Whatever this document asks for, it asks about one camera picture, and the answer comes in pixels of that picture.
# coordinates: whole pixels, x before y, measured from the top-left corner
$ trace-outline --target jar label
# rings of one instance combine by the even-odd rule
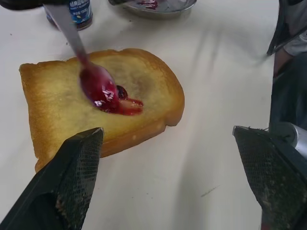
[[[81,24],[89,20],[92,16],[90,0],[70,1],[69,11],[71,13],[72,20],[77,24]]]

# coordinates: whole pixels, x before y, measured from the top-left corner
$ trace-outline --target toast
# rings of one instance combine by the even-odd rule
[[[184,110],[184,93],[172,70],[155,55],[140,49],[90,54],[105,67],[129,97],[142,100],[140,115],[108,114],[94,108],[81,90],[80,64],[67,61],[22,64],[20,73],[29,109],[34,152],[42,169],[69,137],[95,127],[105,132],[101,157],[123,151],[175,126]]]

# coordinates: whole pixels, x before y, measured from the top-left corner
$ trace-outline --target white table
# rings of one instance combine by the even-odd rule
[[[277,21],[277,0],[199,0],[190,15],[147,21],[93,0],[88,51],[137,47],[164,60],[181,82],[177,127],[101,159],[85,230],[258,230],[261,208],[245,176],[234,125],[266,128],[273,59],[260,63]],[[72,51],[43,9],[0,9],[0,219],[34,175],[22,63]]]

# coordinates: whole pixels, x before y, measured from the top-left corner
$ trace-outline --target spoon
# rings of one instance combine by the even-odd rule
[[[89,60],[78,31],[65,5],[44,5],[58,28],[62,31],[82,65],[81,88],[94,107],[107,113],[135,115],[142,112],[143,103],[128,98],[125,89],[117,86],[108,71]],[[118,91],[124,91],[121,97]]]

